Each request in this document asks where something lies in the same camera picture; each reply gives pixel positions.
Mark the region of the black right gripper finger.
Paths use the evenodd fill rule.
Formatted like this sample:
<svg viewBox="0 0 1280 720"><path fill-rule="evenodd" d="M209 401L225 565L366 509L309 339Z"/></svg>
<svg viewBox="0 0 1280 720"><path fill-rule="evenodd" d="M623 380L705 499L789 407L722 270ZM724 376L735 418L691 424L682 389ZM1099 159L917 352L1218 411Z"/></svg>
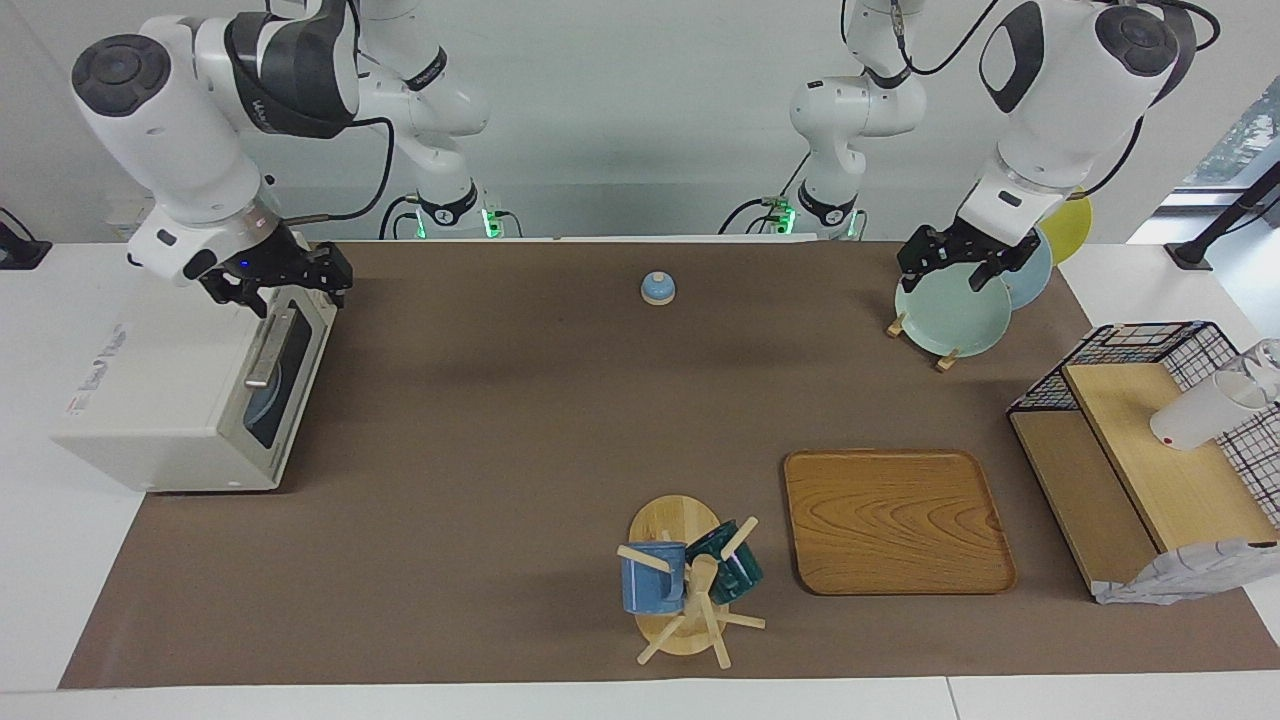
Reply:
<svg viewBox="0 0 1280 720"><path fill-rule="evenodd" d="M338 307L355 284L355 272L337 243L319 243L305 254L305 288L325 293Z"/></svg>
<svg viewBox="0 0 1280 720"><path fill-rule="evenodd" d="M215 304L236 304L251 309L260 319L268 318L268 302L255 281L230 282L224 270L210 270L198 278L198 283Z"/></svg>

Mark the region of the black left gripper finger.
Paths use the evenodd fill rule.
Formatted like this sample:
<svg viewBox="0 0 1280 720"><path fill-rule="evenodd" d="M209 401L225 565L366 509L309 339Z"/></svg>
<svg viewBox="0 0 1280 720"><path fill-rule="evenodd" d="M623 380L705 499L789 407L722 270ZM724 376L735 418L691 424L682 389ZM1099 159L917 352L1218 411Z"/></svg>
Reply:
<svg viewBox="0 0 1280 720"><path fill-rule="evenodd" d="M918 227L899 250L897 263L899 286L904 293L911 293L925 275L946 268L946 233L932 225Z"/></svg>
<svg viewBox="0 0 1280 720"><path fill-rule="evenodd" d="M1019 272L1030 260L1041 243L1019 243L989 254L978 263L978 268L970 274L968 284L972 292L980 292L993 278L1006 272Z"/></svg>

